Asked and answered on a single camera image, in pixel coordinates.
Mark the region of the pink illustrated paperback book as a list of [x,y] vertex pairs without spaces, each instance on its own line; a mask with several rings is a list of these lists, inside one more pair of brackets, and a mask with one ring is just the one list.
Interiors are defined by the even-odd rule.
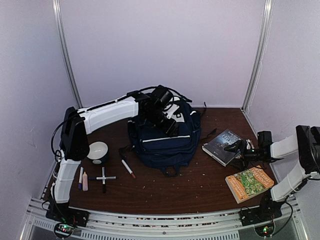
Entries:
[[228,151],[235,153],[234,159],[229,164],[239,171],[246,170],[251,162],[258,160],[258,150],[249,139],[237,140],[228,147]]

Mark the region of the dark blue-grey paperback book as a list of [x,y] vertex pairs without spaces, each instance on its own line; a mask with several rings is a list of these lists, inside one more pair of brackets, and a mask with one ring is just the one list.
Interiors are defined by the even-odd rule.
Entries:
[[226,151],[225,148],[242,140],[243,139],[241,137],[233,133],[231,130],[226,129],[213,140],[205,143],[202,146],[202,150],[222,166],[226,167],[236,156],[240,154],[240,151]]

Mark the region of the navy blue student backpack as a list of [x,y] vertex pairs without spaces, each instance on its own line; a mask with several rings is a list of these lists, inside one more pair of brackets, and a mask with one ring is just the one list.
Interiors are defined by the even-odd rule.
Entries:
[[202,112],[192,108],[186,101],[176,100],[179,109],[172,116],[177,121],[177,135],[169,137],[143,116],[135,116],[127,121],[130,144],[118,149],[122,160],[126,152],[134,151],[147,167],[160,170],[166,177],[176,177],[181,167],[187,167],[202,140]]

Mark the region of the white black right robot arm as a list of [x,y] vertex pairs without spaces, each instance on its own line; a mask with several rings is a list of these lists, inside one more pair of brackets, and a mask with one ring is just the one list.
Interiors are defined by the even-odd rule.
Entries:
[[309,180],[314,180],[315,175],[320,172],[320,128],[298,125],[295,131],[295,134],[277,142],[272,140],[270,131],[260,131],[257,134],[258,147],[255,149],[247,149],[246,140],[237,140],[224,148],[225,151],[241,154],[245,163],[250,160],[282,160],[298,153],[293,169],[278,184],[267,190],[259,206],[239,212],[243,226],[281,217],[281,207],[288,197],[300,190]]

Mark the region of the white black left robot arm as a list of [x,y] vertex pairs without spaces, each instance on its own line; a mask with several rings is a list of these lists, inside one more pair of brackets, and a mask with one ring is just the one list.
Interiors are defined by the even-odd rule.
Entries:
[[59,149],[53,154],[57,161],[57,173],[50,188],[49,208],[46,218],[72,227],[86,227],[89,212],[69,207],[70,191],[76,171],[89,152],[87,136],[117,121],[143,116],[168,137],[178,132],[178,123],[166,112],[167,104],[174,99],[175,90],[158,85],[152,92],[141,90],[99,105],[65,111],[63,122],[58,125]]

